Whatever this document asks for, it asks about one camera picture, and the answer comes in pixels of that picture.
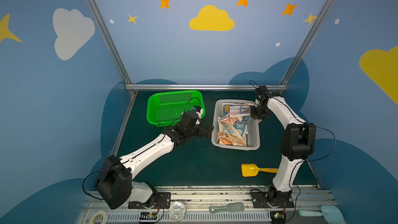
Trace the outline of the striped rabbit text towel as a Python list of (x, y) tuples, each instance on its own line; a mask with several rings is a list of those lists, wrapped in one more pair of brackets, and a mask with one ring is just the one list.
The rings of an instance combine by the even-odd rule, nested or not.
[(222, 117), (225, 117), (227, 115), (230, 117), (250, 116), (252, 106), (255, 105), (252, 103), (243, 103), (243, 104), (223, 103)]

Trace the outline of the grey plastic basket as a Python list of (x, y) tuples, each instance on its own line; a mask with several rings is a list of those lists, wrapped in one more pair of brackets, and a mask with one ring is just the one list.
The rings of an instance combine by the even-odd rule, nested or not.
[(213, 126), (214, 130), (211, 136), (211, 142), (213, 145), (224, 148), (224, 149), (235, 149), (235, 150), (257, 150), (260, 147), (260, 134), (259, 134), (259, 125), (257, 119), (251, 119), (247, 121), (246, 130), (247, 134), (243, 137), (245, 146), (235, 146), (235, 145), (226, 145), (219, 143), (217, 141), (218, 134), (221, 133), (220, 131), (224, 130), (223, 126), (220, 127), (218, 124), (218, 118), (222, 117), (223, 113), (226, 113), (225, 106), (226, 105), (254, 105), (252, 101), (246, 100), (218, 100), (215, 104), (215, 111), (214, 111), (214, 121)]

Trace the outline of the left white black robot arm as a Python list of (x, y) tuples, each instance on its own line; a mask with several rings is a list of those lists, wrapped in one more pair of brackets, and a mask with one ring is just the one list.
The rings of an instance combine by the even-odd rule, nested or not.
[(210, 138), (213, 129), (213, 125), (198, 120), (167, 127), (141, 149), (120, 158), (114, 155), (108, 157), (98, 173), (94, 187), (110, 209), (119, 208), (126, 202), (152, 207), (157, 203), (158, 191), (147, 181), (137, 183), (133, 179), (145, 167), (192, 137)]

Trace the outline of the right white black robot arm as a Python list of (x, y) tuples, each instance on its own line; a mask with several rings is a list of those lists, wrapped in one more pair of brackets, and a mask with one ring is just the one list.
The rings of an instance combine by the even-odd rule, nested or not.
[(252, 118), (263, 120), (273, 113), (285, 131), (279, 143), (281, 163), (271, 184), (272, 194), (281, 197), (292, 192), (291, 186), (300, 166), (313, 154), (316, 127), (299, 117), (282, 96), (270, 92), (266, 86), (255, 87), (255, 93)]

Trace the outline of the green plastic basket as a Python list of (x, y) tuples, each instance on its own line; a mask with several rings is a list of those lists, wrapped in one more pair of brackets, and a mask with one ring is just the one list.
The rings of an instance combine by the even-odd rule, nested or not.
[(196, 106), (203, 110), (202, 117), (204, 117), (206, 114), (204, 99), (202, 93), (197, 90), (155, 93), (147, 102), (147, 121), (157, 127), (174, 125), (184, 112), (191, 111)]

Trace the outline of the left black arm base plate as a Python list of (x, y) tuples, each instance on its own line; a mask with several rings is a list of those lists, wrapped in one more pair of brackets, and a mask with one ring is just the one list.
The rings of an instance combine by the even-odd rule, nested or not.
[(129, 202), (128, 209), (169, 209), (171, 204), (170, 192), (156, 192), (145, 203)]

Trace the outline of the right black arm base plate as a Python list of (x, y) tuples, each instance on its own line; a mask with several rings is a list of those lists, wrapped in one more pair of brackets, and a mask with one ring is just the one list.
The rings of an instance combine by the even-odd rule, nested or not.
[(263, 192), (260, 190), (251, 190), (249, 192), (252, 198), (254, 208), (294, 208), (292, 191), (274, 192), (269, 190)]

